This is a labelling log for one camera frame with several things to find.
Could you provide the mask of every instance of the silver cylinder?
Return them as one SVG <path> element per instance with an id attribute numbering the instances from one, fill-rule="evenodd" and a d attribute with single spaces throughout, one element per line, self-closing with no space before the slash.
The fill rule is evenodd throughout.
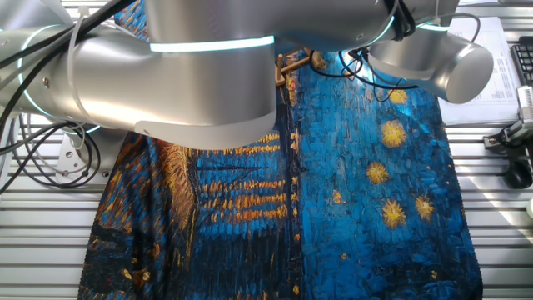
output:
<path id="1" fill-rule="evenodd" d="M 386 74 L 405 78 L 451 103 L 466 103 L 491 79 L 491 53 L 464 38 L 419 28 L 402 42 L 371 47 L 369 63 Z"/>
<path id="2" fill-rule="evenodd" d="M 29 32 L 6 34 L 22 41 Z M 109 28 L 94 35 L 76 46 L 74 59 L 77 93 L 89 118 L 72 99 L 66 53 L 27 90 L 47 114 L 205 149 L 253 143 L 275 122 L 273 45 L 172 54 L 151 52 L 146 42 Z M 18 84 L 0 93 L 1 103 Z M 26 98 L 18 108 L 35 111 Z"/>
<path id="3" fill-rule="evenodd" d="M 442 1 L 441 13 L 458 0 Z M 416 20 L 434 16 L 435 2 L 406 0 Z M 379 37 L 388 9 L 376 0 L 146 1 L 151 43 L 204 43 L 275 35 L 321 52 L 358 48 Z M 389 29 L 384 38 L 393 38 Z"/>
<path id="4" fill-rule="evenodd" d="M 0 29 L 8 31 L 52 24 L 71 24 L 70 18 L 65 19 L 64 15 L 58 15 L 61 11 L 58 11 L 55 4 L 64 11 L 61 4 L 52 4 L 49 0 L 0 0 Z"/>

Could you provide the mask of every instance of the metal grating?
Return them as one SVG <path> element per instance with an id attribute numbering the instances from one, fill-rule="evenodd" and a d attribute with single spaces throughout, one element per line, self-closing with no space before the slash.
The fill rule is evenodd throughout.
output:
<path id="1" fill-rule="evenodd" d="M 63 4 L 72 17 L 78 5 L 91 8 L 105 1 Z M 533 7 L 485 5 L 461 11 L 502 18 L 510 43 L 533 35 Z M 47 123 L 34 117 L 33 126 Z M 461 184 L 466 217 L 485 284 L 485 297 L 533 300 L 533 219 L 525 206 L 533 187 L 507 188 L 499 173 L 506 160 L 483 148 L 481 137 L 498 127 L 449 127 L 451 153 Z M 62 133 L 47 141 L 42 154 L 57 164 Z M 11 171 L 17 168 L 12 162 Z M 30 169 L 37 173 L 35 167 Z M 73 300 L 85 258 L 88 236 L 104 186 L 57 190 L 21 176 L 0 201 L 0 300 Z"/>

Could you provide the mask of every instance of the fabric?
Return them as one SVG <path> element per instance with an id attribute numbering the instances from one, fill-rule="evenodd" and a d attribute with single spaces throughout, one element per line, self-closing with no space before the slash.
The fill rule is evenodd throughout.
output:
<path id="1" fill-rule="evenodd" d="M 139 13 L 117 19 L 131 28 Z M 379 103 L 384 91 L 307 67 L 287 80 L 275 128 L 252 145 L 128 135 L 80 299 L 481 299 L 435 98 Z"/>

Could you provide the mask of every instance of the keyboard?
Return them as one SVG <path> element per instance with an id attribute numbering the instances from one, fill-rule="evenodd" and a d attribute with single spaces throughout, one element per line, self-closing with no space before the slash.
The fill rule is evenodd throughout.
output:
<path id="1" fill-rule="evenodd" d="M 511 47 L 511 56 L 513 57 L 520 83 L 530 86 L 533 83 L 533 44 L 519 44 Z"/>

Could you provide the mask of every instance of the yellow star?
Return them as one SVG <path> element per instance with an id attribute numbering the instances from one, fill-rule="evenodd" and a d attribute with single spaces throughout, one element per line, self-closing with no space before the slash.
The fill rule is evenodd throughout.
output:
<path id="1" fill-rule="evenodd" d="M 385 166 L 380 162 L 371 162 L 366 170 L 366 175 L 374 184 L 384 183 L 391 178 Z"/>
<path id="2" fill-rule="evenodd" d="M 333 200 L 335 201 L 335 203 L 342 203 L 342 196 L 339 191 L 333 192 Z"/>
<path id="3" fill-rule="evenodd" d="M 389 148 L 400 147 L 407 139 L 403 125 L 398 121 L 386 122 L 381 126 L 381 132 L 383 133 L 382 141 Z"/>
<path id="4" fill-rule="evenodd" d="M 422 195 L 416 199 L 416 210 L 418 211 L 421 219 L 430 221 L 431 213 L 433 213 L 435 208 L 431 206 L 431 202 L 428 197 L 426 195 Z"/>
<path id="5" fill-rule="evenodd" d="M 396 200 L 391 201 L 390 199 L 387 199 L 382 210 L 383 222 L 385 222 L 390 229 L 397 228 L 400 224 L 405 225 L 406 214 Z"/>
<path id="6" fill-rule="evenodd" d="M 404 90 L 392 90 L 389 92 L 391 102 L 394 104 L 406 104 L 407 93 Z"/>

